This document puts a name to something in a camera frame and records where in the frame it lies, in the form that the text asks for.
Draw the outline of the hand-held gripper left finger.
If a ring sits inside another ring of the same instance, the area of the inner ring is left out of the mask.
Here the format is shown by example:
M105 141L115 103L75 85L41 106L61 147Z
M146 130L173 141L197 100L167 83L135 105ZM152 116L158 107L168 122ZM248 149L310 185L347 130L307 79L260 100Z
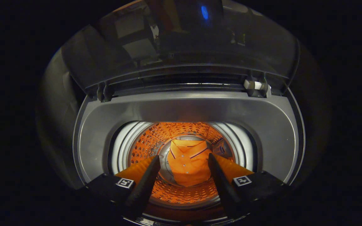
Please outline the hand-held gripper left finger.
M116 215L135 220L149 203L160 169L160 158L154 155L114 175L101 174L86 187L113 203Z

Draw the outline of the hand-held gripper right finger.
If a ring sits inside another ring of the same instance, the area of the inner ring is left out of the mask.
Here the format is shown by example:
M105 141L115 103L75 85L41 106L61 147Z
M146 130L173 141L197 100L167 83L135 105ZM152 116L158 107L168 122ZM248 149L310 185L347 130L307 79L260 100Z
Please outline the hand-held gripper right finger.
M268 214L286 202L292 187L267 171L250 171L214 153L207 160L227 217Z

